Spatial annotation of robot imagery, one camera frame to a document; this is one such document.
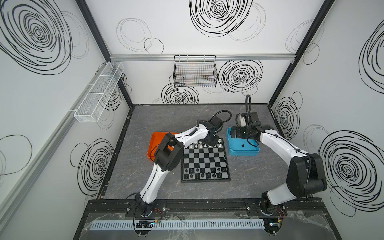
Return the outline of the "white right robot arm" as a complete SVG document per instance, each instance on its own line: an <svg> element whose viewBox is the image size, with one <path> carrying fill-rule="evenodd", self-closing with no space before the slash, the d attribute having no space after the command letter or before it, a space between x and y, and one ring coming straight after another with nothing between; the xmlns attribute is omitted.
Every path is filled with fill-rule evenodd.
<svg viewBox="0 0 384 240"><path fill-rule="evenodd" d="M286 182L262 194L260 208L264 215L272 215L284 203L327 189L323 159L319 154L299 149L270 125L262 125L256 112L237 114L235 123L229 140L254 140L256 143L251 146L269 147L289 166Z"/></svg>

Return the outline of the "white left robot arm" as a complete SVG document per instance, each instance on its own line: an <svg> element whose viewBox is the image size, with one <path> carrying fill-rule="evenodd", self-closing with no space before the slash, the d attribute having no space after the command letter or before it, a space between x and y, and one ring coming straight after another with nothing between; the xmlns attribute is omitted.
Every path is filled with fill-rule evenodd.
<svg viewBox="0 0 384 240"><path fill-rule="evenodd" d="M152 172L144 188L135 196L137 209L143 216L151 214L153 202L157 199L158 191L170 171L175 169L182 159L184 149L194 142L214 146L218 143L217 133L222 129L224 122L217 116L208 121L198 121L196 126L173 135L167 133L155 151Z"/></svg>

